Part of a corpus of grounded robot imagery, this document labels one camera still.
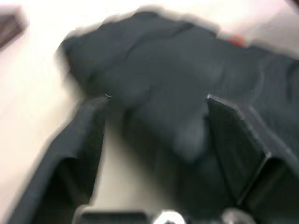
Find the red object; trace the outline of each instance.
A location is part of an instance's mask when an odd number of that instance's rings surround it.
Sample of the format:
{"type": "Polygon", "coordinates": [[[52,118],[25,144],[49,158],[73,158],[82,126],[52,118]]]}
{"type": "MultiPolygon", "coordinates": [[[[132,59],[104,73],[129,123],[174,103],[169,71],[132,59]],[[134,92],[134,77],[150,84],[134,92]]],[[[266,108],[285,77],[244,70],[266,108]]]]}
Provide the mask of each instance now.
{"type": "Polygon", "coordinates": [[[234,45],[241,46],[241,47],[246,47],[246,41],[244,40],[243,37],[241,37],[239,35],[234,35],[234,36],[230,37],[228,39],[228,42],[230,42],[234,45]]]}

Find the dark gray fabric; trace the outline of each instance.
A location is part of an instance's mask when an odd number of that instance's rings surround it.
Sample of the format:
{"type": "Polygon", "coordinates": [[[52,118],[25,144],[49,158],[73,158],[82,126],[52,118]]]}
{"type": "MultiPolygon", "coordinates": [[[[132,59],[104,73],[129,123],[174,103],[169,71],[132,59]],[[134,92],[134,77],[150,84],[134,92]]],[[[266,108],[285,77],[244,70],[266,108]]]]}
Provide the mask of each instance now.
{"type": "Polygon", "coordinates": [[[78,105],[72,121],[53,139],[7,224],[69,224],[87,204],[99,168],[106,98],[78,105]]]}
{"type": "Polygon", "coordinates": [[[112,96],[188,163],[208,148],[208,94],[253,105],[289,146],[299,140],[297,61],[216,38],[152,12],[104,24],[62,48],[86,95],[112,96]]]}

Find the folded cloth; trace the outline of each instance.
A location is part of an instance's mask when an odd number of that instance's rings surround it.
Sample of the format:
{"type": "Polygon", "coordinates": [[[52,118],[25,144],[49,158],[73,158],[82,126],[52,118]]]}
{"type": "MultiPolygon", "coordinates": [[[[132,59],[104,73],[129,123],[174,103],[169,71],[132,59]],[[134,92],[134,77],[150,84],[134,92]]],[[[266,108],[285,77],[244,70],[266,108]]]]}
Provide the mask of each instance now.
{"type": "Polygon", "coordinates": [[[111,96],[194,163],[209,148],[208,94],[250,105],[289,147],[299,144],[299,64],[217,39],[216,28],[139,12],[61,44],[83,92],[111,96]]]}

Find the white surface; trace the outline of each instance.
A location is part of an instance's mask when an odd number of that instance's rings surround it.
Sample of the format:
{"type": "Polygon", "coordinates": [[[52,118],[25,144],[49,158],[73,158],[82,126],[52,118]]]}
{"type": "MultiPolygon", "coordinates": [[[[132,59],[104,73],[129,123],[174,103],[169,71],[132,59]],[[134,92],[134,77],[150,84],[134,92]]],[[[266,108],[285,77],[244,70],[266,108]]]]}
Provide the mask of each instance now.
{"type": "MultiPolygon", "coordinates": [[[[0,0],[1,3],[21,4],[30,26],[21,38],[0,52],[0,221],[34,171],[46,141],[68,119],[78,100],[65,87],[63,73],[53,60],[60,42],[72,29],[143,5],[158,4],[217,22],[224,31],[243,34],[248,40],[257,37],[279,48],[299,51],[299,18],[283,0],[0,0]]],[[[95,205],[170,205],[171,200],[163,198],[158,187],[139,171],[138,162],[126,157],[122,146],[114,142],[112,137],[105,139],[105,162],[95,205]]]]}

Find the silver screw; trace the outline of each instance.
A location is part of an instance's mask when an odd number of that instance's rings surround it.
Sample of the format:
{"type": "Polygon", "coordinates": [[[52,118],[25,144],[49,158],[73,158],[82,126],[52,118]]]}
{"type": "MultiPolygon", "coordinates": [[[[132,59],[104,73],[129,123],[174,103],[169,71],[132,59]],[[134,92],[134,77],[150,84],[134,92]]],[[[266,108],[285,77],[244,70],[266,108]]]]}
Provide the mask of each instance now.
{"type": "Polygon", "coordinates": [[[174,210],[162,210],[154,217],[153,224],[186,224],[186,221],[174,210]]]}

